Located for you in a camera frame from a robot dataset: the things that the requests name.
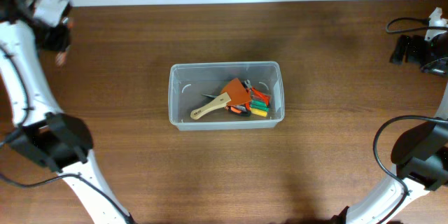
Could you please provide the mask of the orange socket bit holder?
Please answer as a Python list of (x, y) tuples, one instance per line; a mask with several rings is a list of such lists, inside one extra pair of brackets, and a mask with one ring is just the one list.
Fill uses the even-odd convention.
[[(74, 21), (70, 19), (69, 17), (65, 17), (62, 20), (62, 24), (65, 25), (69, 30), (71, 30), (74, 27)], [(59, 52), (55, 58), (55, 63), (58, 67), (63, 67), (67, 62), (67, 55), (68, 55), (68, 49), (66, 49), (64, 52)]]

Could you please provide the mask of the clear screwdriver set case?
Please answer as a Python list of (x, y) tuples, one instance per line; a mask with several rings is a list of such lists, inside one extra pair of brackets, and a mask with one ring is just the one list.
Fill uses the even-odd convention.
[(238, 115), (238, 116), (249, 117), (252, 114), (254, 114), (256, 116), (266, 117), (268, 112), (270, 111), (270, 108), (268, 109), (268, 111), (265, 111), (264, 109), (261, 109), (260, 107), (252, 106), (251, 101), (250, 101), (245, 104), (229, 106), (229, 107), (227, 107), (227, 110), (231, 113)]

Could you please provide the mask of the small red cutting pliers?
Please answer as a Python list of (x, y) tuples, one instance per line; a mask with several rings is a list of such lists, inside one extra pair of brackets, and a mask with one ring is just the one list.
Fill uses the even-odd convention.
[(261, 109), (268, 111), (268, 109), (270, 108), (271, 97), (268, 94), (264, 94), (261, 91), (255, 89), (252, 86), (250, 80), (245, 80), (243, 82), (243, 85), (246, 88), (246, 91), (251, 96), (251, 105), (260, 107)]

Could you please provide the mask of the orange long nose pliers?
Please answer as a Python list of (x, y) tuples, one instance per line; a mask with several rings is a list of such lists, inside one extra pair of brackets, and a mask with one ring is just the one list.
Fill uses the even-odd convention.
[(233, 113), (238, 116), (249, 117), (251, 115), (251, 111), (246, 108), (244, 105), (231, 105), (230, 96), (227, 93), (223, 93), (220, 95), (210, 95), (206, 94), (205, 97), (213, 98), (211, 102), (208, 104), (194, 110), (191, 113), (191, 117), (195, 120), (201, 118), (202, 116), (218, 110), (218, 109), (226, 109), (228, 112)]

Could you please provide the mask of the orange scraper wooden handle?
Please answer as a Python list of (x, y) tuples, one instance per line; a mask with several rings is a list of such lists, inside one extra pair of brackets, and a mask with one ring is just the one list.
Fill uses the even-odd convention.
[(246, 91), (238, 78), (231, 80), (221, 93), (208, 104), (193, 110), (190, 117), (199, 120), (202, 116), (226, 106), (238, 106), (251, 101), (250, 94)]

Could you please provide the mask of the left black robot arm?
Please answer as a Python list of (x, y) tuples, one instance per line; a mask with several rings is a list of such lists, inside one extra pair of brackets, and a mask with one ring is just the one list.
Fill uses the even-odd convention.
[(71, 0), (1, 0), (1, 78), (14, 130), (1, 142), (64, 181), (94, 223), (133, 223), (95, 158), (87, 125), (67, 115), (54, 98), (39, 61), (42, 50), (67, 55), (71, 45)]

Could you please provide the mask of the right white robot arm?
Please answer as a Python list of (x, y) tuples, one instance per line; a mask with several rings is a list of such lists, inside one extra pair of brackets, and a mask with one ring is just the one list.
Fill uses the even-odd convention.
[[(424, 73), (447, 76), (447, 32), (402, 35), (391, 63), (413, 62)], [(447, 185), (447, 98), (434, 117), (413, 116), (421, 124), (401, 134), (391, 151), (390, 169), (361, 202), (347, 206), (331, 223), (391, 223), (412, 201)]]

